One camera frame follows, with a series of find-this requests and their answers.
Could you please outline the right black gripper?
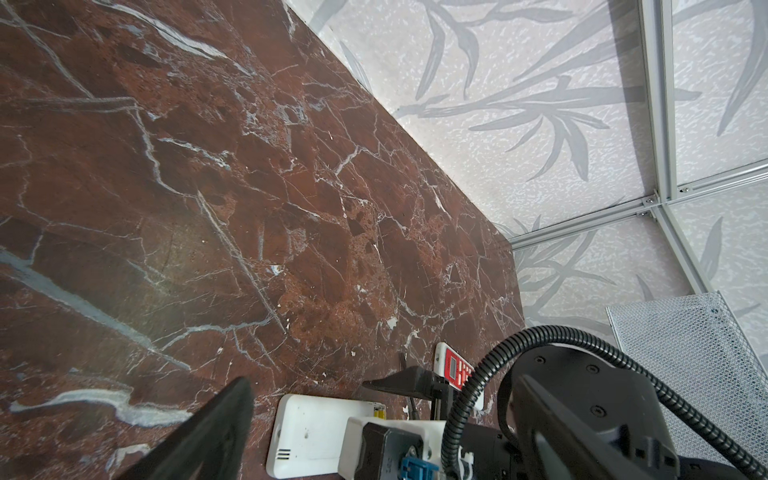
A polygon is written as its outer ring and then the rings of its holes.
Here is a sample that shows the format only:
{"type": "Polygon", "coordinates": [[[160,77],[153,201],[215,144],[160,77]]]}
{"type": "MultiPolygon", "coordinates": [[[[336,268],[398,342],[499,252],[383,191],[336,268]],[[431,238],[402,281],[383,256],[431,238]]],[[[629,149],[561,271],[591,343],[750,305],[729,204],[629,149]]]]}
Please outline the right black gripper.
{"type": "Polygon", "coordinates": [[[442,465],[443,431],[458,391],[445,378],[419,366],[387,377],[362,382],[362,387],[392,395],[430,400],[428,461],[439,468],[440,479],[516,479],[522,472],[517,445],[501,431],[468,423],[460,440],[460,473],[446,475],[442,465]]]}

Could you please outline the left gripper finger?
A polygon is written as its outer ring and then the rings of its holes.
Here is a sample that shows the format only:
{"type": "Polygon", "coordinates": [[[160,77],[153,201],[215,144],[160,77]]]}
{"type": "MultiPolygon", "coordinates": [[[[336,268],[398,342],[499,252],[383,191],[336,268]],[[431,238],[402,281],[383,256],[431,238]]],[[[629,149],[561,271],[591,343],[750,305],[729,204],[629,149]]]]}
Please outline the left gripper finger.
{"type": "Polygon", "coordinates": [[[251,383],[231,381],[122,479],[235,479],[253,417],[251,383]]]}

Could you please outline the red handled screwdriver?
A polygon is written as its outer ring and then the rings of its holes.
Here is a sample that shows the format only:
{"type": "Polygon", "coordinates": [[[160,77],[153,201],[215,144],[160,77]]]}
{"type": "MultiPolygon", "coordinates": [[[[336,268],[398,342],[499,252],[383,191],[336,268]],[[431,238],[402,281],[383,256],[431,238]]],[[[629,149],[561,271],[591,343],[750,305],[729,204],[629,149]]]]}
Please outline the red handled screwdriver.
{"type": "Polygon", "coordinates": [[[405,352],[401,351],[398,353],[398,360],[401,367],[401,372],[405,375],[405,379],[402,381],[402,383],[404,384],[404,390],[406,392],[408,419],[419,420],[419,409],[416,405],[416,398],[413,396],[413,394],[416,393],[416,377],[409,370],[407,355],[405,352]]]}

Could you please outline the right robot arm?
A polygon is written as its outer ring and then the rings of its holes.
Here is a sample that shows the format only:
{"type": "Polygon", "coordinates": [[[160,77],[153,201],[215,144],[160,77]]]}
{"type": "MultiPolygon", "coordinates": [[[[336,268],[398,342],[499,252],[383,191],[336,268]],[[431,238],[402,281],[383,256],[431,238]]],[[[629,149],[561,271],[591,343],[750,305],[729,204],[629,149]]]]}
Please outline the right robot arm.
{"type": "MultiPolygon", "coordinates": [[[[443,431],[458,390],[411,367],[368,388],[427,399],[427,421],[352,418],[346,479],[441,479],[443,431]]],[[[679,453],[643,376],[566,346],[540,346],[512,364],[497,391],[495,427],[467,424],[460,479],[737,479],[731,464],[679,453]]]]}

